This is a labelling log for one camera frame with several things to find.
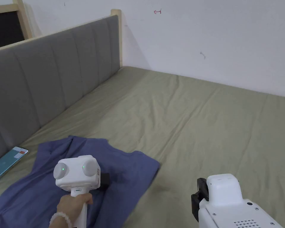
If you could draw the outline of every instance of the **phone screen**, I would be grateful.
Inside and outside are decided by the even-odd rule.
[[[0,158],[0,176],[4,174],[13,164],[15,164],[28,150],[14,147]]]

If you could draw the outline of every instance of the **blue t-shirt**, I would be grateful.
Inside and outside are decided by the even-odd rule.
[[[102,173],[110,174],[110,186],[106,191],[90,191],[93,205],[88,205],[87,227],[122,227],[159,163],[140,151],[117,150],[106,139],[69,136],[40,144],[32,172],[0,196],[0,228],[47,228],[60,198],[70,194],[55,185],[54,167],[61,159],[88,154],[95,157]]]

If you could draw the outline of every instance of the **white robot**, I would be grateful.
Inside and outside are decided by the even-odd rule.
[[[281,228],[259,205],[243,199],[232,174],[198,178],[197,188],[191,204],[199,228]]]
[[[65,191],[70,191],[72,197],[88,193],[92,189],[100,187],[100,167],[92,155],[62,159],[54,168],[56,185]],[[73,227],[87,227],[87,204],[72,224]]]

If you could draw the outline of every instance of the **gray upholstered headboard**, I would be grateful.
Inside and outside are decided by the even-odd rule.
[[[120,68],[118,16],[0,49],[0,157]]]

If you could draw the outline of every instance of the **human arm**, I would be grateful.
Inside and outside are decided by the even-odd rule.
[[[66,214],[70,219],[71,224],[74,224],[81,213],[84,203],[93,204],[92,194],[80,194],[76,197],[71,197],[71,195],[64,195],[57,205],[57,212]],[[49,228],[68,228],[68,224],[64,217],[57,216]]]

